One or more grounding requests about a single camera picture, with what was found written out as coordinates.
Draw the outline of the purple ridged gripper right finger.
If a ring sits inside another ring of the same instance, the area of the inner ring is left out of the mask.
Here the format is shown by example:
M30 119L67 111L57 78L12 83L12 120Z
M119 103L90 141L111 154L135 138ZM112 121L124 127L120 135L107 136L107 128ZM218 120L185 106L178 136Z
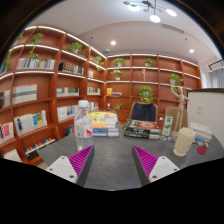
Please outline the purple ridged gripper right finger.
M179 171L166 156L156 157L136 145L132 146L132 156L142 186Z

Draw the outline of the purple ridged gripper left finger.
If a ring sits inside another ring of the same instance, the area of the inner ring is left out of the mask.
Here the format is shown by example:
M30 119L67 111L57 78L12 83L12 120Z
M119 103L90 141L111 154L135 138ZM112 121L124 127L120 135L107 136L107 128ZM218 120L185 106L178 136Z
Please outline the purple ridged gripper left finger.
M91 145L69 157L60 156L47 168L47 171L83 187L94 155L94 146Z

